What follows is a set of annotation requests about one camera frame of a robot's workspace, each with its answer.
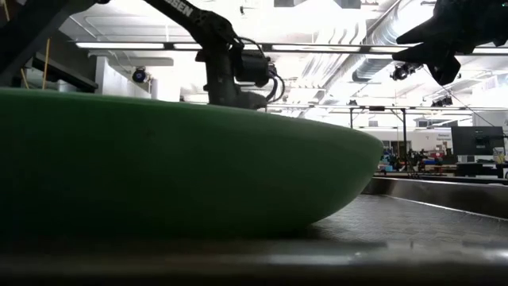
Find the fluorescent light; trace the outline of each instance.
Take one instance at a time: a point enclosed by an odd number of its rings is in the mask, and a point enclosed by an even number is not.
[[[174,47],[175,49],[177,50],[191,50],[191,51],[194,51],[194,50],[197,50],[197,49],[201,49],[201,45],[200,44],[195,44],[195,43],[184,43],[184,44],[174,44]],[[257,46],[255,44],[246,44],[245,47],[244,47],[244,50],[257,50]]]
[[[297,45],[297,44],[274,44],[271,47],[274,51],[291,51],[291,52],[359,52],[360,47],[348,46],[328,46],[328,45]]]
[[[396,53],[401,52],[409,47],[371,47],[369,52],[377,52],[377,53]]]
[[[162,43],[102,43],[102,42],[79,42],[79,48],[92,49],[164,49]]]
[[[473,54],[506,54],[508,55],[508,48],[475,48]]]
[[[174,44],[175,49],[183,49],[183,50],[197,50],[201,49],[200,44]]]

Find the pipe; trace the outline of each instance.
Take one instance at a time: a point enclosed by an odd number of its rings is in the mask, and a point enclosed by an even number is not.
[[[396,44],[396,39],[403,32],[402,30],[409,28],[405,26],[400,27],[399,14],[403,13],[406,7],[416,1],[417,0],[397,1],[390,8],[390,12],[384,15],[384,19],[377,23],[377,29],[373,29],[371,34],[364,39],[364,44]],[[368,59],[363,55],[351,55],[341,65],[335,75],[326,83],[325,88],[332,88],[339,79],[344,78],[350,73],[352,73],[351,77],[353,81],[366,83],[392,61],[392,59]]]

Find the green plastic bowl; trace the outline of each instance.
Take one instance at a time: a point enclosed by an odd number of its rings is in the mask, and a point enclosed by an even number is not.
[[[187,103],[0,90],[2,238],[237,238],[350,203],[380,141],[352,129]]]

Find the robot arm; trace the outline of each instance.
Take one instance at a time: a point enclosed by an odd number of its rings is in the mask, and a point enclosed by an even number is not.
[[[202,46],[196,57],[206,64],[210,104],[258,109],[267,105],[262,95],[244,93],[235,84],[249,80],[265,85],[276,74],[269,68],[270,59],[259,51],[244,51],[242,40],[231,23],[218,14],[200,10],[186,0],[145,0],[149,5],[181,25]],[[3,28],[0,38],[10,44],[0,45],[0,85],[42,46],[72,14],[87,10],[95,3],[109,0],[30,0],[21,12]]]

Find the cable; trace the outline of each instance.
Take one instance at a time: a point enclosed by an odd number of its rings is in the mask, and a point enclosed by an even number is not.
[[[284,96],[284,93],[286,92],[286,84],[284,83],[284,79],[281,78],[280,75],[278,75],[276,73],[274,74],[274,77],[280,80],[280,82],[282,84],[282,88],[281,88],[279,97],[270,101],[270,102],[278,102]]]
[[[48,77],[48,62],[49,62],[49,46],[51,44],[51,38],[46,41],[46,58],[44,62],[44,74],[42,75],[42,89],[46,89],[46,78]]]
[[[3,9],[6,12],[6,20],[10,21],[10,14],[9,14],[9,8],[7,7],[7,1],[5,0],[3,2]],[[21,71],[21,77],[23,79],[23,83],[25,84],[26,89],[30,89],[29,82],[26,80],[26,74],[23,68],[20,69]]]

